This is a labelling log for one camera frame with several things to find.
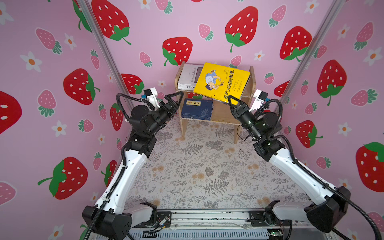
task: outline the red strawberry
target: red strawberry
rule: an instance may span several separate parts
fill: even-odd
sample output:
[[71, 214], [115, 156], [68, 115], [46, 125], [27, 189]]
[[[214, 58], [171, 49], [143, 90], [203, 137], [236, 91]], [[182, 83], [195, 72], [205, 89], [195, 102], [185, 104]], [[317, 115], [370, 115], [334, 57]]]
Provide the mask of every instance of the red strawberry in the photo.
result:
[[230, 68], [237, 68], [241, 63], [241, 56], [238, 55], [231, 59], [231, 64], [229, 64]]
[[120, 138], [118, 138], [116, 140], [116, 144], [118, 145], [118, 150], [121, 150], [121, 140], [120, 140]]
[[256, 33], [259, 12], [257, 8], [249, 6], [236, 14], [225, 26], [225, 36], [227, 41], [232, 43], [232, 47], [240, 47], [249, 43]]
[[189, 38], [181, 36], [169, 38], [163, 42], [163, 56], [172, 65], [181, 65], [182, 61], [187, 62], [192, 51], [192, 42]]
[[82, 68], [76, 69], [64, 78], [65, 93], [81, 104], [89, 105], [96, 96], [96, 91], [100, 89], [94, 87], [93, 79]]
[[55, 37], [52, 33], [42, 28], [36, 28], [36, 36], [39, 38], [44, 47], [48, 50], [52, 50], [53, 53], [60, 55], [62, 53], [60, 43], [55, 41]]
[[329, 168], [331, 166], [331, 161], [327, 157], [319, 157], [316, 160], [317, 166], [319, 166], [322, 169]]
[[93, 169], [98, 170], [101, 165], [101, 153], [97, 152], [94, 157], [95, 159], [93, 160]]
[[284, 133], [286, 135], [290, 134], [291, 133], [291, 127], [290, 126], [286, 126], [285, 129], [284, 129]]
[[273, 91], [273, 93], [274, 93], [276, 96], [281, 97], [281, 96], [283, 95], [285, 89], [287, 88], [288, 83], [289, 83], [289, 81], [287, 81], [287, 82], [285, 82], [285, 83], [283, 83], [283, 84], [277, 86], [277, 87], [275, 88], [275, 90]]
[[367, 45], [367, 41], [373, 35], [373, 22], [368, 22], [356, 36], [355, 50], [359, 51]]
[[316, 137], [317, 128], [310, 120], [301, 122], [296, 126], [296, 136], [306, 148], [312, 147], [316, 143], [316, 138], [323, 138], [323, 136]]
[[14, 199], [16, 196], [16, 188], [11, 184], [0, 181], [0, 206]]
[[172, 12], [172, 3], [168, 0], [155, 0], [156, 6], [160, 11], [164, 11], [165, 14]]
[[163, 92], [159, 92], [159, 93], [157, 94], [157, 98], [159, 98], [159, 99], [164, 99], [164, 98], [165, 98], [164, 93], [163, 93]]
[[304, 96], [308, 91], [308, 81], [307, 79], [304, 80], [302, 86], [301, 86], [301, 95]]
[[93, 123], [88, 119], [81, 120], [78, 127], [80, 131], [88, 133], [93, 129]]
[[119, 131], [124, 115], [123, 115], [122, 111], [120, 110], [120, 107], [117, 103], [114, 103], [112, 105], [111, 110], [109, 111], [109, 114], [111, 115], [111, 121], [112, 121], [113, 128], [116, 131]]
[[99, 105], [99, 111], [100, 111], [100, 117], [101, 117], [103, 120], [106, 120], [106, 119], [107, 119], [107, 110], [104, 108], [104, 105], [103, 105], [103, 104], [100, 104], [100, 105]]
[[287, 11], [286, 5], [282, 5], [278, 7], [275, 11], [273, 11], [272, 18], [269, 19], [269, 27], [274, 28], [276, 25], [278, 25], [279, 22], [283, 20], [286, 11]]
[[307, 50], [312, 41], [312, 35], [302, 26], [296, 26], [289, 30], [285, 35], [283, 44], [280, 48], [280, 58], [284, 60], [297, 59]]
[[115, 41], [123, 39], [131, 45], [124, 38], [129, 35], [128, 19], [120, 9], [107, 0], [92, 0], [91, 6], [104, 36]]
[[377, 212], [370, 212], [368, 215], [376, 223], [376, 226], [379, 228], [379, 230], [384, 232], [384, 216], [381, 216]]
[[313, 54], [314, 58], [321, 58], [325, 52], [327, 51], [327, 47], [324, 45], [321, 45], [319, 48], [316, 49], [316, 51]]
[[356, 152], [356, 164], [362, 183], [375, 192], [384, 192], [384, 145], [365, 144]]
[[19, 102], [11, 95], [0, 91], [0, 134], [14, 125], [22, 116]]
[[306, 114], [312, 114], [313, 112], [316, 112], [316, 109], [317, 109], [317, 104], [316, 103], [312, 103], [312, 104], [308, 104], [307, 107], [305, 108], [304, 112]]
[[200, 95], [200, 94], [197, 94], [197, 93], [188, 93], [187, 98], [202, 99], [203, 95]]
[[87, 181], [88, 171], [79, 160], [66, 157], [53, 170], [53, 177], [43, 179], [37, 185], [52, 179], [49, 191], [56, 199], [66, 199], [79, 190]]
[[214, 37], [214, 32], [211, 31], [211, 27], [205, 24], [199, 25], [200, 37], [205, 38], [206, 41], [210, 41]]
[[91, 27], [89, 26], [87, 20], [85, 19], [84, 14], [83, 14], [83, 12], [82, 12], [82, 10], [81, 10], [77, 0], [72, 0], [72, 3], [73, 3], [73, 8], [74, 8], [74, 11], [75, 11], [76, 15], [80, 18], [79, 30], [80, 30], [80, 23], [83, 23], [83, 26], [85, 27], [85, 29], [87, 29], [88, 31], [92, 32]]
[[374, 101], [376, 101], [377, 95], [378, 94], [373, 89], [368, 89], [368, 91], [363, 89], [363, 90], [360, 90], [358, 93], [356, 93], [351, 98], [351, 103], [353, 105], [362, 107], [362, 106], [366, 105], [367, 103], [371, 104]]
[[331, 96], [337, 95], [347, 82], [347, 74], [344, 68], [336, 61], [330, 60], [324, 65], [319, 81], [317, 92], [323, 98], [329, 98], [327, 106], [331, 103]]
[[56, 107], [56, 100], [51, 91], [43, 90], [37, 98], [37, 103], [40, 105], [38, 107], [40, 114], [46, 118], [55, 113], [53, 109]]
[[151, 58], [148, 56], [148, 54], [146, 54], [145, 52], [141, 52], [140, 53], [140, 61], [144, 64], [144, 66], [146, 67], [151, 67], [152, 66], [152, 62], [151, 62]]
[[95, 49], [92, 49], [92, 51], [91, 51], [91, 61], [93, 63], [93, 66], [96, 69], [99, 69], [100, 61], [98, 59], [98, 55], [97, 55]]
[[267, 75], [265, 75], [264, 82], [269, 85], [269, 84], [272, 84], [274, 79], [275, 77], [273, 76], [273, 73], [268, 73]]
[[112, 160], [108, 166], [106, 167], [105, 169], [105, 173], [103, 173], [103, 171], [101, 171], [101, 174], [104, 174], [104, 183], [105, 183], [105, 186], [108, 187], [108, 185], [111, 183], [111, 180], [112, 180], [112, 175], [113, 173], [115, 172], [115, 169], [116, 169], [116, 165], [117, 165], [117, 162], [115, 160]]
[[129, 93], [140, 94], [143, 91], [144, 83], [138, 76], [124, 73], [122, 73], [121, 76]]

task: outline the pink wall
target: pink wall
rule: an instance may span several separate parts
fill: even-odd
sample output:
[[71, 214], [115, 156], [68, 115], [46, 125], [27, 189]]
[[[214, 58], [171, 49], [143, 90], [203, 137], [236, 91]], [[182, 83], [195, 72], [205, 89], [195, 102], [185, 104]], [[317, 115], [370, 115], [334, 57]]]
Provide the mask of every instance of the pink wall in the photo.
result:
[[[384, 9], [382, 1], [351, 0], [344, 4], [321, 43], [326, 47], [325, 53], [319, 51], [322, 53], [311, 60], [308, 70], [304, 71], [289, 96], [289, 103], [284, 105], [282, 125], [286, 128], [295, 156], [327, 181], [336, 186], [345, 185], [352, 193], [351, 200], [371, 213], [378, 226], [381, 225], [380, 230], [384, 231], [384, 159], [381, 159], [384, 156], [384, 60], [381, 59], [384, 18], [380, 9]], [[373, 26], [373, 35], [369, 26]], [[366, 41], [367, 45], [356, 51], [357, 41]], [[332, 65], [327, 64], [331, 60], [335, 60], [339, 66], [335, 61], [331, 62]], [[322, 95], [319, 92], [323, 92], [329, 85], [327, 81], [332, 82], [332, 79], [335, 80], [332, 84], [337, 88], [344, 87], [338, 94], [328, 90], [333, 94], [328, 106], [327, 92], [324, 91]], [[308, 90], [303, 95], [302, 90], [306, 87], [302, 87], [302, 83], [305, 80], [308, 81]], [[312, 103], [317, 105], [313, 112]], [[306, 134], [296, 133], [296, 126], [300, 131], [301, 123], [306, 120], [316, 126], [318, 137], [323, 136], [322, 139], [316, 139], [313, 145], [307, 140], [302, 144], [300, 137], [307, 139]], [[380, 144], [366, 145], [372, 142]], [[330, 164], [324, 165], [325, 157]], [[368, 223], [351, 207], [337, 227], [350, 239], [374, 239]]]
[[[93, 34], [83, 24], [78, 29], [79, 18], [72, 1], [6, 0], [0, 2], [0, 10], [0, 238], [79, 239], [85, 229], [80, 227], [85, 224], [83, 208], [93, 205], [94, 194], [97, 199], [105, 189], [100, 171], [104, 172], [110, 161], [119, 160], [116, 140], [125, 140], [129, 132], [127, 122], [116, 131], [110, 119], [119, 89], [115, 81], [109, 81], [110, 70]], [[38, 30], [47, 48], [36, 35], [36, 28], [52, 34]], [[52, 36], [61, 46], [60, 55], [52, 50]], [[98, 60], [93, 57], [98, 69], [91, 61], [92, 49], [98, 55]], [[80, 68], [84, 71], [68, 77], [64, 87], [64, 79]], [[90, 83], [86, 82], [88, 78], [82, 79], [87, 73], [100, 89], [94, 101], [87, 99], [92, 91], [83, 87]], [[65, 88], [75, 86], [77, 89], [66, 93]], [[38, 101], [45, 89], [49, 92], [43, 96], [54, 100], [49, 97]], [[105, 106], [105, 120], [99, 104]], [[41, 115], [44, 109], [39, 107], [49, 109], [47, 117]], [[81, 132], [79, 122], [86, 119], [93, 128], [86, 121]], [[101, 134], [104, 143], [98, 140]], [[98, 152], [101, 163], [95, 170], [93, 162]], [[64, 166], [54, 172], [63, 159]], [[38, 185], [53, 174], [55, 179]]]
[[[170, 38], [178, 38], [173, 42], [179, 40], [180, 43], [186, 42], [188, 45], [192, 45], [192, 47], [186, 45], [181, 53], [179, 49], [176, 50], [177, 47], [168, 49], [169, 47], [165, 46], [167, 51], [177, 52], [175, 60], [178, 63], [181, 64], [180, 59], [184, 60], [184, 56], [186, 56], [187, 63], [191, 64], [211, 62], [228, 66], [232, 58], [240, 55], [241, 63], [238, 68], [248, 70], [249, 66], [253, 65], [258, 86], [262, 86], [264, 91], [273, 93], [275, 88], [290, 79], [298, 65], [296, 59], [288, 61], [281, 59], [280, 56], [284, 56], [284, 58], [288, 56], [291, 47], [298, 46], [301, 50], [308, 46], [310, 36], [305, 31], [312, 36], [315, 35], [332, 1], [174, 0], [168, 2], [146, 0], [146, 4], [137, 0], [124, 2], [111, 0], [110, 3], [106, 0], [89, 0], [89, 2], [92, 3], [93, 12], [119, 71], [134, 75], [132, 76], [134, 78], [138, 77], [143, 81], [145, 88], [156, 87], [158, 92], [169, 94], [175, 91], [174, 78], [179, 68], [169, 61], [164, 66], [167, 59], [162, 53], [163, 43]], [[162, 2], [172, 8], [165, 8], [166, 5], [160, 4]], [[108, 3], [108, 9], [104, 7], [105, 3]], [[278, 20], [278, 25], [274, 27], [269, 25], [272, 17]], [[113, 29], [114, 25], [118, 25], [120, 29], [129, 27], [129, 32], [120, 33], [119, 30], [119, 33], [116, 33]], [[296, 26], [304, 29], [295, 28], [289, 33], [288, 39], [284, 40], [287, 33]], [[241, 33], [240, 40], [243, 40], [246, 45], [233, 46], [233, 52], [230, 52], [232, 44], [226, 39], [226, 30], [230, 35]], [[212, 39], [207, 35], [210, 31], [213, 32]], [[141, 59], [141, 52], [146, 54], [145, 57], [149, 56], [152, 66], [144, 65], [148, 59]], [[273, 82], [269, 85], [264, 81], [268, 73], [273, 73], [274, 77]], [[128, 89], [131, 89], [133, 94], [141, 93], [141, 89], [135, 91], [134, 86], [128, 86]]]

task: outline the book cover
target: book cover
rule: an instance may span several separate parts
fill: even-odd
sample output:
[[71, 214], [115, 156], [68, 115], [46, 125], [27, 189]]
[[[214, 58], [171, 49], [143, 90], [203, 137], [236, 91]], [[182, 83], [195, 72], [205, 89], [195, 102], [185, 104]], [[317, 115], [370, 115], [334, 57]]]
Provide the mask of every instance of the book cover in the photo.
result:
[[212, 110], [212, 100], [186, 98], [181, 110], [181, 117], [209, 121], [211, 120]]
[[180, 90], [193, 91], [202, 69], [203, 65], [184, 64], [177, 87]]
[[194, 93], [228, 103], [228, 95], [241, 98], [249, 77], [248, 71], [205, 63]]

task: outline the yellow book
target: yellow book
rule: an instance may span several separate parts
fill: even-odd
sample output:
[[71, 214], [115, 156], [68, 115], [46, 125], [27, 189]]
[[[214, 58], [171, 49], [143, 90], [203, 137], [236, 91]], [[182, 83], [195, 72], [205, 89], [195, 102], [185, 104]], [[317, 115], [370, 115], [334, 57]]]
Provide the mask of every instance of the yellow book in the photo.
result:
[[229, 95], [241, 98], [249, 76], [248, 71], [205, 63], [193, 92], [228, 103]]

